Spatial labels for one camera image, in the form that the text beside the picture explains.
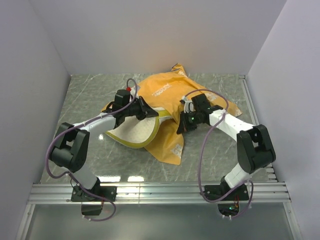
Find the cream pillow yellow trim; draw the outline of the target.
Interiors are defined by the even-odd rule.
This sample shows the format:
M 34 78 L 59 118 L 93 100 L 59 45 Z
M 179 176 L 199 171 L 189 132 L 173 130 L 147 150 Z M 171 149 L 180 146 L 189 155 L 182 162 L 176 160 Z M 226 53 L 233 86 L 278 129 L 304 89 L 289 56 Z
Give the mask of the cream pillow yellow trim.
M 172 115 L 163 107 L 152 107 L 157 116 L 146 117 L 138 120 L 135 116 L 126 117 L 124 122 L 116 129 L 109 130 L 105 134 L 116 142 L 132 149 L 140 149 L 147 146 L 157 135 L 161 124 L 173 119 Z

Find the blue and orange pillowcase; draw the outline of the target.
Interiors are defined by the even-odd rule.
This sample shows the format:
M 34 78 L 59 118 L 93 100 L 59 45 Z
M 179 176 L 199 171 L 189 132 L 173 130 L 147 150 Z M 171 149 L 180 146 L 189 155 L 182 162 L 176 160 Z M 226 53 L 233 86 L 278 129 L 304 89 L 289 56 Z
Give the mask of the blue and orange pillowcase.
M 145 78 L 138 83 L 135 92 L 139 97 L 143 97 L 150 107 L 164 108 L 172 115 L 173 119 L 164 121 L 151 143 L 143 147 L 158 161 L 172 165 L 180 165 L 184 147 L 183 135 L 177 134 L 180 113 L 183 110 L 180 102 L 182 97 L 188 95 L 192 98 L 197 94 L 205 94 L 212 105 L 226 105 L 222 97 L 206 91 L 204 86 L 190 79 L 181 64 L 173 66 L 170 72 Z M 228 113 L 235 117 L 240 116 L 242 111 L 237 105 L 228 102 Z

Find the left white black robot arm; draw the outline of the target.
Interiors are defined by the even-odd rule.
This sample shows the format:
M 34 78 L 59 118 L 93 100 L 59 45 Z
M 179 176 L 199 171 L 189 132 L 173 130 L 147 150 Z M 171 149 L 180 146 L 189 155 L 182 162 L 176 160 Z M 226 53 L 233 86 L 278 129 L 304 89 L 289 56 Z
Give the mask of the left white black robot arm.
M 131 94 L 129 89 L 120 89 L 96 117 L 77 124 L 62 123 L 48 147 L 45 160 L 64 168 L 89 201 L 102 199 L 101 182 L 85 165 L 90 140 L 116 129 L 127 117 L 141 121 L 158 115 L 143 97 Z

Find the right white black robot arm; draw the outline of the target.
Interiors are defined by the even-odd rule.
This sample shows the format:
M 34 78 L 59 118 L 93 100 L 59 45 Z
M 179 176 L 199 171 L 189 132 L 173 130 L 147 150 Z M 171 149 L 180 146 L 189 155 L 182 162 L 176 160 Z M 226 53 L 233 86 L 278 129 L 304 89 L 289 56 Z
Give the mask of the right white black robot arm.
M 260 169 L 276 160 L 276 153 L 265 125 L 253 125 L 228 113 L 229 102 L 222 107 L 212 105 L 204 93 L 191 99 L 184 95 L 180 102 L 183 111 L 177 134 L 193 131 L 199 124 L 207 124 L 212 130 L 219 129 L 236 142 L 237 164 L 226 174 L 218 186 L 218 199 L 231 200 L 238 188 Z

